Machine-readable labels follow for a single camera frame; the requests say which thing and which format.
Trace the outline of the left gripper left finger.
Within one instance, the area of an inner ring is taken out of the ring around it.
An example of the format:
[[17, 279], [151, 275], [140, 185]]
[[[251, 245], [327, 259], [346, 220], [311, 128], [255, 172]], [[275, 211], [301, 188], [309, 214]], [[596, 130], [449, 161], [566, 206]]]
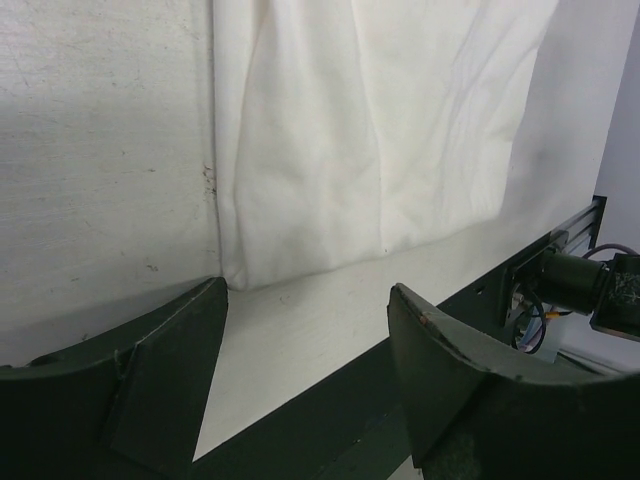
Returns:
[[5, 479], [186, 479], [222, 343], [210, 278], [96, 337], [1, 369]]

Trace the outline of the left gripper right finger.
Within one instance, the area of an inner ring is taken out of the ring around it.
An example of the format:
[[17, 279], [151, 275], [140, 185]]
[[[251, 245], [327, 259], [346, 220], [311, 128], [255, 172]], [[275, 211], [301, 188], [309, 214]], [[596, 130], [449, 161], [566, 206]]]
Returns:
[[413, 463], [427, 479], [635, 479], [639, 377], [518, 352], [408, 287], [390, 345]]

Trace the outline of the white t shirt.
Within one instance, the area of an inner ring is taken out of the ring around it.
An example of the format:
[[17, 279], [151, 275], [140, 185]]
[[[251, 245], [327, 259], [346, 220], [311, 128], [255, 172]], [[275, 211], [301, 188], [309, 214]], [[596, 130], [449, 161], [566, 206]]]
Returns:
[[221, 270], [250, 290], [495, 218], [554, 1], [216, 1]]

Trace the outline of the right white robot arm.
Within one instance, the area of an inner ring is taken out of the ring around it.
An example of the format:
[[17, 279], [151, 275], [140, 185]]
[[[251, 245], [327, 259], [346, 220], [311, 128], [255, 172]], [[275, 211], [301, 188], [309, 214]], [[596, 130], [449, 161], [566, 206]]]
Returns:
[[542, 255], [534, 293], [544, 303], [586, 315], [592, 329], [639, 339], [639, 254], [601, 245], [581, 257]]

